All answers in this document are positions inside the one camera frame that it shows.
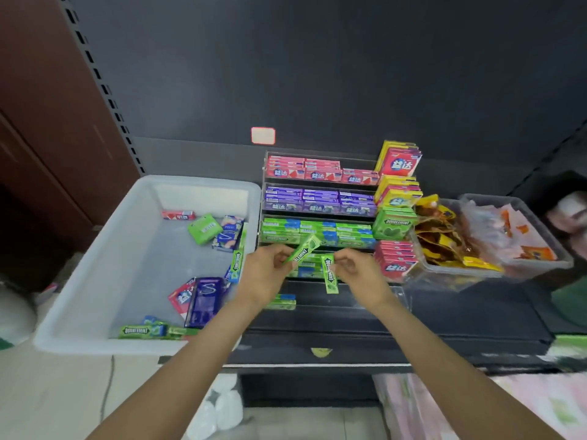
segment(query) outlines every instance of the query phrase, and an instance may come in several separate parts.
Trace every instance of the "floor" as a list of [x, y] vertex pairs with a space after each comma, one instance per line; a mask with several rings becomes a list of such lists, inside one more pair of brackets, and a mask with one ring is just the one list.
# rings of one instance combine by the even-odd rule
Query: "floor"
[[[45, 303], [42, 317], [52, 304]], [[30, 341], [0, 351], [0, 438], [80, 440], [157, 371], [157, 357], [119, 356], [106, 401], [110, 357], [36, 351]], [[378, 408], [251, 408], [212, 440], [386, 440]]]

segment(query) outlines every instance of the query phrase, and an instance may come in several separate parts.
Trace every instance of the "left hand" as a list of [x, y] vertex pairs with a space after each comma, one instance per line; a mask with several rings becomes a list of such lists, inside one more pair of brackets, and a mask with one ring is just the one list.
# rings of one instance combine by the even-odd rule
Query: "left hand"
[[283, 244], [259, 247], [246, 255], [236, 300], [249, 300], [262, 309], [271, 303], [279, 292], [285, 276], [296, 266], [284, 261], [294, 251]]

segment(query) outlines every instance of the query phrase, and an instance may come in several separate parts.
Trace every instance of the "forearm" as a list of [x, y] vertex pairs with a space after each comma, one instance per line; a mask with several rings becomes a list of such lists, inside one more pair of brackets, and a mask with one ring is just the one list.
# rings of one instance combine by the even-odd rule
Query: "forearm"
[[448, 347], [399, 301], [376, 311], [452, 429], [468, 439], [556, 439], [528, 408]]
[[249, 300], [226, 304], [88, 440], [180, 440], [234, 344], [259, 310]]

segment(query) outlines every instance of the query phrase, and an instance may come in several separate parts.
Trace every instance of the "person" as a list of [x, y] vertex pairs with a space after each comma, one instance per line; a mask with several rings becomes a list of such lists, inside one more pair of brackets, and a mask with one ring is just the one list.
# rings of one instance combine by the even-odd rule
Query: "person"
[[[293, 269], [292, 263], [285, 262], [292, 251], [274, 244], [248, 254], [235, 298], [88, 440], [180, 440], [239, 336], [274, 299]], [[337, 276], [396, 339], [461, 440], [562, 439], [407, 311], [371, 255], [342, 249], [334, 261]]]

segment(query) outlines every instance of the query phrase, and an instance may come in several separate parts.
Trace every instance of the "hand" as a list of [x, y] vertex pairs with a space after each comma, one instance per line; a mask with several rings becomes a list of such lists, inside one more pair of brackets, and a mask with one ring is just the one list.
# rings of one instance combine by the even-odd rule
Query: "hand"
[[375, 314], [384, 304], [399, 303], [375, 258], [361, 251], [342, 249], [334, 253], [334, 271], [347, 283], [357, 302]]
[[259, 247], [246, 255], [235, 299], [246, 299], [262, 309], [279, 292], [285, 276], [296, 263], [283, 263], [294, 251], [282, 244]]

